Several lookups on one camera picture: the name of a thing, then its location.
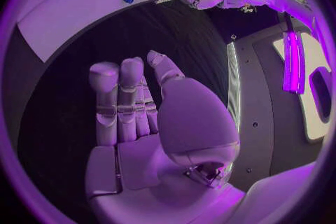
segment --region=purple light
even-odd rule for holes
[[[284,32],[283,90],[296,94],[305,91],[305,53],[300,34]]]

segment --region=purple led light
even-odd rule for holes
[[[305,53],[300,34],[285,32],[283,90],[297,94],[305,91]]]

